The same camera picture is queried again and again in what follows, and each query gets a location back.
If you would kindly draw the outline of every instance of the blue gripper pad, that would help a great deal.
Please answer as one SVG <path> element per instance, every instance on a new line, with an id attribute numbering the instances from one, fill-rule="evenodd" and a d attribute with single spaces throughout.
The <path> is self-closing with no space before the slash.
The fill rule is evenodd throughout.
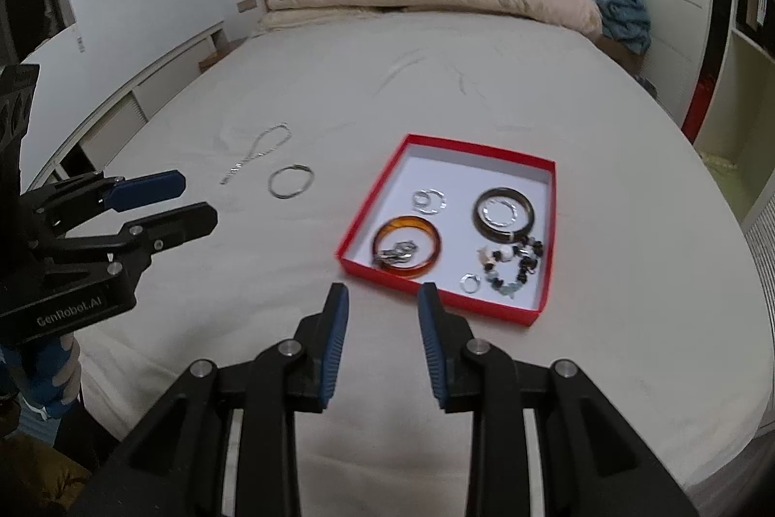
<path id="1" fill-rule="evenodd" d="M 347 320 L 350 316 L 350 295 L 347 288 L 342 286 L 340 300 L 336 304 L 331 330 L 328 334 L 328 342 L 323 353 L 320 375 L 320 402 L 323 407 L 328 405 L 334 396 L 336 388 L 336 376 L 339 374 L 339 364 L 342 359 L 342 347 L 344 347 L 344 335 L 347 331 Z"/>
<path id="2" fill-rule="evenodd" d="M 447 404 L 450 393 L 447 390 L 444 352 L 439 340 L 439 332 L 436 331 L 435 319 L 433 318 L 433 311 L 428 298 L 429 291 L 435 291 L 435 287 L 430 289 L 425 284 L 420 287 L 420 292 L 417 295 L 418 316 L 433 396 L 439 401 L 439 407 L 444 407 Z"/>
<path id="3" fill-rule="evenodd" d="M 154 173 L 115 184 L 105 196 L 105 208 L 119 213 L 155 202 L 173 200 L 186 190 L 186 179 L 177 170 Z"/>

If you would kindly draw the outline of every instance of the orange bangle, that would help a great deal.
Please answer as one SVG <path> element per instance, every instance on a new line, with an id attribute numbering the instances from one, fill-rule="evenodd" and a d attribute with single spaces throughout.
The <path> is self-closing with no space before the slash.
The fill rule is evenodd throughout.
<path id="1" fill-rule="evenodd" d="M 379 252 L 380 242 L 385 239 L 385 237 L 388 236 L 391 232 L 398 230 L 398 228 L 417 228 L 429 236 L 433 242 L 433 252 L 431 252 L 429 258 L 417 266 L 408 268 L 393 266 L 390 265 L 390 263 L 378 260 L 377 253 Z M 437 231 L 435 226 L 428 220 L 417 218 L 414 215 L 401 215 L 397 218 L 386 221 L 385 224 L 381 225 L 380 229 L 377 231 L 377 234 L 374 236 L 373 242 L 371 242 L 372 260 L 377 262 L 376 265 L 390 272 L 391 274 L 395 274 L 397 277 L 405 277 L 408 279 L 420 277 L 421 275 L 428 272 L 428 270 L 435 265 L 439 259 L 440 254 L 441 237 L 439 236 L 439 231 Z"/>

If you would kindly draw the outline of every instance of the person's hand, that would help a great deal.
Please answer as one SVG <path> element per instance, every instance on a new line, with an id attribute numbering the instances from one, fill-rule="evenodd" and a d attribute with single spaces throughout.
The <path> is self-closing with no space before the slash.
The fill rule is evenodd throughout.
<path id="1" fill-rule="evenodd" d="M 80 390 L 79 356 L 73 334 L 63 335 L 36 351 L 33 361 L 28 361 L 34 372 L 27 374 L 18 351 L 0 346 L 0 360 L 8 366 L 26 404 L 44 418 L 59 419 L 75 403 Z"/>

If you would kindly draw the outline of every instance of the screw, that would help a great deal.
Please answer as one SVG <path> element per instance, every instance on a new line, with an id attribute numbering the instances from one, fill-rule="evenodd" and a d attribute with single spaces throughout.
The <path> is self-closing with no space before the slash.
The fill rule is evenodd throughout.
<path id="1" fill-rule="evenodd" d="M 207 377 L 212 372 L 212 362 L 209 360 L 196 360 L 188 370 L 195 377 Z"/>
<path id="2" fill-rule="evenodd" d="M 482 338 L 471 338 L 466 342 L 466 348 L 474 355 L 484 355 L 491 349 L 490 343 Z"/>
<path id="3" fill-rule="evenodd" d="M 278 351 L 280 351 L 281 355 L 285 355 L 285 357 L 293 357 L 301 353 L 301 343 L 296 340 L 284 340 L 278 344 Z"/>
<path id="4" fill-rule="evenodd" d="M 569 379 L 576 376 L 576 373 L 579 372 L 579 367 L 570 360 L 558 360 L 554 363 L 554 370 L 559 376 Z"/>

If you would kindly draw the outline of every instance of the jewelry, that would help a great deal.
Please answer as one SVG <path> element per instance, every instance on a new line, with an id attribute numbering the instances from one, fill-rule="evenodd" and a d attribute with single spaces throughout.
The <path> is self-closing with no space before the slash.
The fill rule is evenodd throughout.
<path id="1" fill-rule="evenodd" d="M 382 240 L 385 239 L 385 237 L 388 236 L 391 232 L 398 230 L 398 228 L 417 228 L 431 238 L 433 251 L 431 252 L 431 255 L 428 257 L 428 259 L 425 259 L 424 262 L 419 263 L 416 266 L 404 268 L 394 265 L 394 263 L 391 263 L 389 260 L 386 260 L 381 256 L 384 250 L 379 250 L 380 242 L 382 242 Z M 399 253 L 396 252 L 397 247 L 401 244 L 405 245 L 407 243 L 408 242 L 398 242 L 398 244 L 396 244 L 392 249 L 393 254 L 398 255 Z M 411 247 L 409 246 L 402 246 L 400 250 L 406 252 L 410 249 Z M 414 215 L 401 215 L 400 217 L 386 221 L 385 224 L 382 224 L 379 230 L 377 230 L 377 233 L 374 235 L 374 239 L 371 242 L 371 260 L 373 264 L 376 267 L 382 268 L 390 273 L 397 275 L 398 277 L 405 277 L 408 279 L 420 277 L 421 275 L 428 272 L 429 269 L 433 268 L 439 259 L 440 254 L 441 237 L 439 236 L 439 232 L 428 220 L 417 218 Z"/>
<path id="2" fill-rule="evenodd" d="M 507 198 L 514 201 L 518 206 L 525 210 L 528 220 L 524 226 L 515 231 L 508 231 L 503 230 L 502 228 L 496 228 L 488 223 L 488 218 L 485 216 L 482 209 L 487 206 L 490 200 L 500 202 L 501 198 Z M 477 198 L 476 203 L 474 203 L 473 219 L 474 226 L 483 237 L 499 244 L 511 244 L 519 242 L 521 239 L 527 240 L 527 236 L 530 234 L 530 231 L 532 231 L 533 224 L 536 223 L 536 211 L 533 210 L 530 200 L 528 200 L 523 193 L 519 193 L 516 189 L 500 187 L 488 189 Z"/>
<path id="3" fill-rule="evenodd" d="M 438 208 L 429 208 L 432 195 L 439 197 Z M 423 215 L 436 215 L 439 211 L 447 208 L 447 198 L 441 191 L 436 189 L 421 189 L 412 193 L 412 208 Z"/>
<path id="4" fill-rule="evenodd" d="M 271 147 L 270 149 L 266 150 L 266 152 L 256 152 L 256 149 L 258 147 L 258 144 L 261 142 L 261 139 L 263 139 L 266 135 L 268 135 L 270 132 L 274 132 L 275 130 L 284 130 L 288 132 L 288 135 L 286 135 L 283 139 L 280 139 L 280 141 L 277 143 L 277 145 L 274 145 L 274 147 Z M 223 180 L 221 180 L 221 184 L 226 184 L 229 182 L 232 178 L 234 178 L 235 174 L 241 170 L 245 165 L 247 165 L 250 161 L 255 160 L 256 158 L 265 157 L 267 154 L 271 154 L 276 150 L 278 147 L 280 147 L 283 143 L 288 141 L 292 137 L 291 129 L 288 127 L 288 124 L 286 123 L 280 123 L 277 125 L 273 125 L 272 127 L 268 127 L 266 130 L 261 132 L 256 137 L 256 140 L 253 141 L 253 145 L 250 146 L 250 151 L 247 153 L 245 158 L 243 158 L 241 161 L 239 161 L 237 164 L 235 164 L 234 167 L 232 167 L 229 170 L 229 173 L 226 174 L 226 176 L 223 177 Z"/>
<path id="5" fill-rule="evenodd" d="M 528 274 L 535 274 L 538 261 L 543 257 L 543 243 L 534 238 L 524 238 L 524 242 L 511 246 L 501 246 L 489 253 L 487 246 L 479 248 L 479 262 L 484 268 L 484 278 L 490 281 L 490 285 L 503 296 L 514 298 L 514 294 L 528 282 Z M 511 261 L 514 257 L 519 259 L 519 272 L 514 282 L 506 283 L 497 273 L 495 264 L 501 261 Z"/>
<path id="6" fill-rule="evenodd" d="M 466 274 L 460 279 L 460 289 L 466 294 L 475 294 L 479 291 L 480 287 L 482 287 L 482 279 L 479 278 L 478 274 Z"/>
<path id="7" fill-rule="evenodd" d="M 490 204 L 502 204 L 505 206 L 507 209 L 509 209 L 509 211 L 511 211 L 511 219 L 506 222 L 500 222 L 491 218 L 489 207 Z M 485 201 L 484 204 L 482 204 L 481 212 L 484 223 L 491 228 L 508 228 L 517 221 L 517 206 L 513 202 L 509 201 L 507 197 L 491 197 L 489 200 Z"/>
<path id="8" fill-rule="evenodd" d="M 390 263 L 391 265 L 394 265 L 395 263 L 406 263 L 412 259 L 417 252 L 417 249 L 417 244 L 412 242 L 411 239 L 407 242 L 397 242 L 389 250 L 380 250 L 375 262 L 379 260 Z"/>
<path id="9" fill-rule="evenodd" d="M 279 176 L 282 172 L 287 171 L 299 171 L 299 172 L 307 172 L 309 174 L 309 178 L 307 178 L 307 182 L 305 182 L 303 185 L 301 185 L 301 189 L 296 189 L 296 191 L 292 193 L 278 193 L 272 188 L 272 183 L 274 181 L 274 178 L 276 176 Z M 306 165 L 288 165 L 288 167 L 283 167 L 276 172 L 274 172 L 271 176 L 269 176 L 269 183 L 266 185 L 269 189 L 269 193 L 271 193 L 274 197 L 279 197 L 281 200 L 289 200 L 292 197 L 296 197 L 297 195 L 301 195 L 304 193 L 307 189 L 310 188 L 312 185 L 312 182 L 315 180 L 315 172 L 312 171 L 310 167 L 307 167 Z"/>

